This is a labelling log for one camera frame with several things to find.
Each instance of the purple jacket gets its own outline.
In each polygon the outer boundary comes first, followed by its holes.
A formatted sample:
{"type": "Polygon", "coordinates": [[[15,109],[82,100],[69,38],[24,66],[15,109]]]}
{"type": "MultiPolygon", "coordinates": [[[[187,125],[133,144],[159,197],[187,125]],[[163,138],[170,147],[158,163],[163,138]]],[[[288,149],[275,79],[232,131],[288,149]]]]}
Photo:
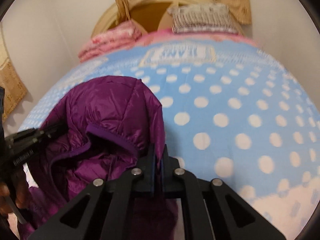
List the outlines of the purple jacket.
{"type": "MultiPolygon", "coordinates": [[[[150,143],[155,144],[158,164],[164,150],[161,104],[135,78],[106,76],[76,86],[55,106],[42,127],[57,122],[66,122],[68,133],[28,163],[39,186],[30,188],[29,206],[37,226],[94,179],[116,179],[134,167],[150,143]],[[89,134],[104,140],[98,142],[89,134]]],[[[143,204],[137,202],[131,239],[172,239],[176,219],[173,201],[158,196],[143,200],[143,204]]],[[[18,229],[21,240],[35,230],[30,224],[18,224],[18,229]]]]}

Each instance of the wall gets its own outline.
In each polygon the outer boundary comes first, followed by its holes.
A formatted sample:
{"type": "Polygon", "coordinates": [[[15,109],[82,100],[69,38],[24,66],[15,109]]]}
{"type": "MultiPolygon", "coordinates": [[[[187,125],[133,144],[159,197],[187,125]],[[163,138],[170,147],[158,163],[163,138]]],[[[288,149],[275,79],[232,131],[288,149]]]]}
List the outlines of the wall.
{"type": "MultiPolygon", "coordinates": [[[[29,111],[68,70],[102,13],[114,0],[16,0],[2,24],[17,73],[29,94],[5,122],[15,132],[29,111]]],[[[253,26],[262,48],[298,78],[320,109],[320,38],[298,0],[251,0],[253,26]]]]}

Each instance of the silver rivet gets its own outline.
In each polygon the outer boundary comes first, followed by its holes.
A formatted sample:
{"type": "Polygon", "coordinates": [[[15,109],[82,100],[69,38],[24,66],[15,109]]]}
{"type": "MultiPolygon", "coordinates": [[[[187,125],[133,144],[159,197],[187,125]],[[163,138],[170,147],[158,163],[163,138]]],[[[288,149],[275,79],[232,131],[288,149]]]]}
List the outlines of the silver rivet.
{"type": "Polygon", "coordinates": [[[142,173],[142,170],[139,168],[134,168],[134,169],[132,169],[131,173],[133,175],[140,175],[142,173]]]}
{"type": "Polygon", "coordinates": [[[183,175],[184,172],[185,172],[185,170],[182,169],[182,168],[177,168],[177,169],[174,170],[174,173],[177,174],[177,175],[183,175]]]}
{"type": "Polygon", "coordinates": [[[103,185],[103,179],[95,179],[93,181],[93,185],[95,185],[96,187],[100,187],[103,185]]]}
{"type": "Polygon", "coordinates": [[[214,186],[220,187],[222,185],[222,180],[221,179],[213,179],[212,184],[214,186]]]}

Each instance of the bed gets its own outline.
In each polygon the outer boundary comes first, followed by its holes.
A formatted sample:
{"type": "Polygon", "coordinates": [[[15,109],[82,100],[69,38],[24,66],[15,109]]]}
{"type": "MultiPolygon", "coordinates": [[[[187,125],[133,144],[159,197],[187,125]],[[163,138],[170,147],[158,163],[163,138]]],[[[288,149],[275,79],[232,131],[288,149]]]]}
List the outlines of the bed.
{"type": "MultiPolygon", "coordinates": [[[[132,18],[147,29],[139,16],[153,7],[165,12],[175,3],[199,1],[146,0],[132,18]]],[[[116,7],[109,8],[92,35],[115,26],[116,16],[116,7]]],[[[105,75],[141,79],[163,106],[168,151],[180,166],[201,179],[222,178],[288,240],[295,239],[320,199],[319,112],[295,77],[254,41],[233,34],[175,35],[159,28],[163,17],[130,50],[72,69],[20,130],[39,127],[82,82],[105,75]]]]}

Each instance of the blue polka dot bedsheet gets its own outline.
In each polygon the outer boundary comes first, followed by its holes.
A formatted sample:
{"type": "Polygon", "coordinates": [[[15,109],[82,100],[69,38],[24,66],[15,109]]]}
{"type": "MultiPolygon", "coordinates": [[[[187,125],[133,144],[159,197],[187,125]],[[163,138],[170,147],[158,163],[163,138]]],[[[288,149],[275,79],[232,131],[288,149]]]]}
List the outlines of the blue polka dot bedsheet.
{"type": "Polygon", "coordinates": [[[169,154],[198,178],[222,178],[294,239],[320,199],[320,115],[297,80],[246,42],[162,40],[117,51],[71,70],[20,130],[39,127],[74,86],[132,76],[163,106],[169,154]]]}

